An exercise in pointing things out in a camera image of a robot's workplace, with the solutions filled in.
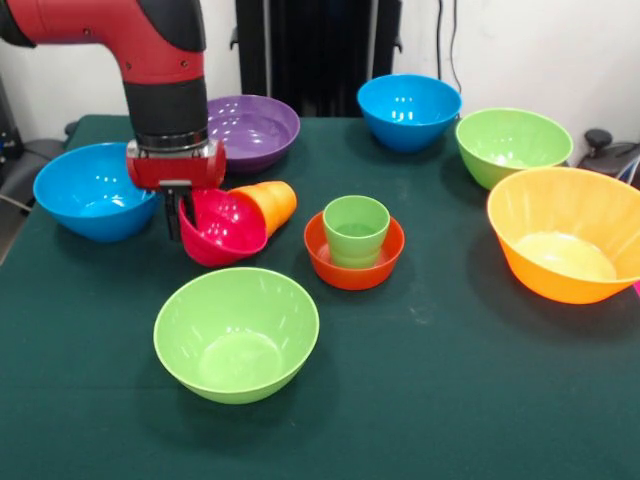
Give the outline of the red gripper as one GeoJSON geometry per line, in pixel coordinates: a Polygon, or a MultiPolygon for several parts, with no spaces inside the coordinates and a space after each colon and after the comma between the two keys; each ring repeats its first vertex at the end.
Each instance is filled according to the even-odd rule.
{"type": "MultiPolygon", "coordinates": [[[[165,186],[190,186],[196,189],[218,188],[226,173],[226,152],[219,140],[210,140],[196,149],[175,152],[152,152],[141,149],[134,140],[126,145],[126,167],[133,184],[146,190],[160,190],[165,186]]],[[[181,197],[184,216],[197,228],[195,207],[191,193],[181,197]]],[[[181,240],[180,195],[173,187],[164,189],[165,214],[169,238],[181,240]]]]}

